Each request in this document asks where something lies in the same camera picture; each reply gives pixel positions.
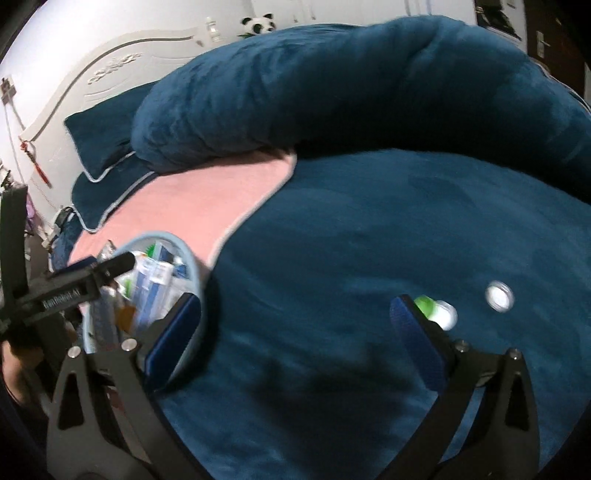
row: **carved floral ornament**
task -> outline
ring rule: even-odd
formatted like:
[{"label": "carved floral ornament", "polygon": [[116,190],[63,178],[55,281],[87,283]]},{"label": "carved floral ornament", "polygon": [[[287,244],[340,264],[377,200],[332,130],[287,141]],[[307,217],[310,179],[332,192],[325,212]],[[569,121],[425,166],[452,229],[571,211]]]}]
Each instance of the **carved floral ornament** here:
[{"label": "carved floral ornament", "polygon": [[127,65],[142,56],[141,53],[130,53],[120,59],[110,59],[100,70],[95,71],[94,76],[88,79],[88,85],[93,84],[94,82],[98,82],[101,78],[105,77],[109,73],[116,72],[119,70],[123,65]]}]

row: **blue bed sheet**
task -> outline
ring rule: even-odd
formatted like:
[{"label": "blue bed sheet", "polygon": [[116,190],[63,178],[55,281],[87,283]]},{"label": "blue bed sheet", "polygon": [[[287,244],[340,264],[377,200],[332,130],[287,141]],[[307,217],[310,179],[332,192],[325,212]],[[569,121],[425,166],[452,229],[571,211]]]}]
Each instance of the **blue bed sheet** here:
[{"label": "blue bed sheet", "polygon": [[[218,480],[374,478],[434,401],[388,316],[427,294],[457,308],[453,338],[523,350],[545,463],[591,398],[590,244],[589,205],[472,158],[302,158],[222,250],[211,355],[159,404]],[[485,301],[492,280],[508,313]]]}]

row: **wall socket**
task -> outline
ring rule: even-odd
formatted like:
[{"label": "wall socket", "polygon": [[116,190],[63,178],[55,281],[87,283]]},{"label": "wall socket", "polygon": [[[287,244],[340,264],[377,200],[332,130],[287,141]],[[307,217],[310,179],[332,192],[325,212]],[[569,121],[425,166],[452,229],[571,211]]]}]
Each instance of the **wall socket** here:
[{"label": "wall socket", "polygon": [[2,92],[2,103],[6,105],[12,97],[17,94],[17,89],[12,81],[12,76],[2,77],[0,83],[0,92]]}]

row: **white wardrobe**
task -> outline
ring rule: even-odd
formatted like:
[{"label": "white wardrobe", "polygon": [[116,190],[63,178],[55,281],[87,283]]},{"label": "white wardrobe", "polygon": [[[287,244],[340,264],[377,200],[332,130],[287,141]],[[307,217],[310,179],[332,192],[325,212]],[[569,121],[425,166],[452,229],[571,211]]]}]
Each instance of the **white wardrobe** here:
[{"label": "white wardrobe", "polygon": [[473,0],[252,0],[279,29],[315,23],[370,25],[409,15],[445,15],[476,25]]}]

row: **blue blanket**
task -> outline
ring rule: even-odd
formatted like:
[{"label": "blue blanket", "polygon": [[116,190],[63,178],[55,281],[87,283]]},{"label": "blue blanket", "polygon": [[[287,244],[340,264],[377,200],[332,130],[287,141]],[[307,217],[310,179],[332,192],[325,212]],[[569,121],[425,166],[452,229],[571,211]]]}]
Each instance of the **blue blanket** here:
[{"label": "blue blanket", "polygon": [[443,18],[251,38],[157,83],[131,142],[161,173],[298,145],[219,257],[195,370],[158,399],[217,479],[365,479],[394,457],[434,400],[389,323],[401,293],[524,351],[543,462],[591,398],[591,122],[509,43]]}]

